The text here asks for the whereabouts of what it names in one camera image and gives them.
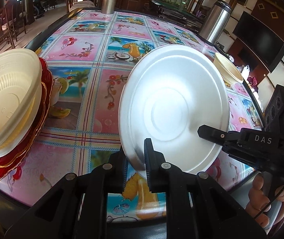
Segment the person's right hand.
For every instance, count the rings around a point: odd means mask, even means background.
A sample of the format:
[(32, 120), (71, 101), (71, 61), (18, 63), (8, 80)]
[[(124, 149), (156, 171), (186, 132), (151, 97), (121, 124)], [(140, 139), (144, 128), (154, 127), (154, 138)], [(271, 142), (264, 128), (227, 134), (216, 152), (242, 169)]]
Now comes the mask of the person's right hand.
[[(270, 202), (270, 199), (263, 193), (263, 185), (263, 176), (257, 174), (253, 179), (252, 188), (248, 193), (249, 202), (246, 205), (245, 210), (262, 228), (266, 228), (270, 223), (270, 219), (263, 212), (257, 216)], [(279, 223), (284, 218), (284, 190), (277, 197), (277, 200), (282, 203), (282, 206), (274, 224)]]

